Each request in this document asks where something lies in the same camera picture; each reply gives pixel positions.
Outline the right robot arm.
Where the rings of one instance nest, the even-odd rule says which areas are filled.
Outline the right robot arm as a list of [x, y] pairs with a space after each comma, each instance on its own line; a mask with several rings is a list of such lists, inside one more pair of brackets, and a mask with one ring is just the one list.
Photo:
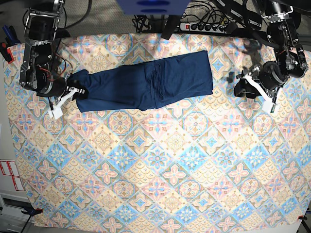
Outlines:
[[61, 105], [66, 99], [86, 99], [88, 91], [78, 81], [69, 80], [70, 74], [59, 73], [58, 66], [70, 61], [58, 54], [62, 38], [68, 37], [68, 25], [60, 27], [66, 18], [65, 1], [44, 0], [30, 7], [23, 15], [25, 47], [20, 68], [19, 84], [42, 98], [56, 98]]

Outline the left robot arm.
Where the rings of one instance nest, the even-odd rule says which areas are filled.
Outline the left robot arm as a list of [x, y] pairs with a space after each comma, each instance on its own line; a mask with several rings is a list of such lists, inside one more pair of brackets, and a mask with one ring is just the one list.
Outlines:
[[267, 27], [268, 41], [262, 39], [248, 23], [247, 2], [242, 2], [243, 20], [246, 29], [260, 43], [274, 49], [275, 61], [257, 65], [252, 70], [244, 70], [237, 75], [238, 83], [234, 87], [235, 97], [255, 99], [262, 96], [266, 101], [276, 103], [277, 95], [290, 77], [302, 78], [308, 70], [303, 47], [299, 41], [294, 20], [290, 14], [293, 7], [271, 0], [257, 0], [263, 18], [269, 20]]

